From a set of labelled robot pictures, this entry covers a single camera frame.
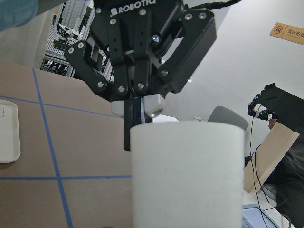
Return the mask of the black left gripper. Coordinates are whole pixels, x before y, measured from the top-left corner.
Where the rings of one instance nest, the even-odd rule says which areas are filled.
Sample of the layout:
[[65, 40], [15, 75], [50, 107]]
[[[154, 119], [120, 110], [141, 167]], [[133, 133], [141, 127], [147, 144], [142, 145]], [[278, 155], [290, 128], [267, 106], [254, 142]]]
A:
[[[94, 7], [100, 12], [91, 24], [91, 36], [110, 54], [136, 51], [143, 45], [156, 58], [162, 58], [180, 32], [182, 22], [182, 41], [154, 74], [152, 90], [144, 97], [144, 111], [151, 118], [165, 108], [169, 92], [179, 93], [183, 89], [217, 37], [213, 12], [189, 9], [184, 13], [181, 0], [95, 0]], [[97, 67], [102, 56], [98, 54], [94, 61], [92, 51], [93, 47], [81, 40], [68, 46], [64, 56], [91, 91], [111, 102], [112, 112], [123, 118], [123, 148], [129, 151], [131, 90], [127, 78], [119, 80], [116, 75], [114, 81], [106, 79]]]

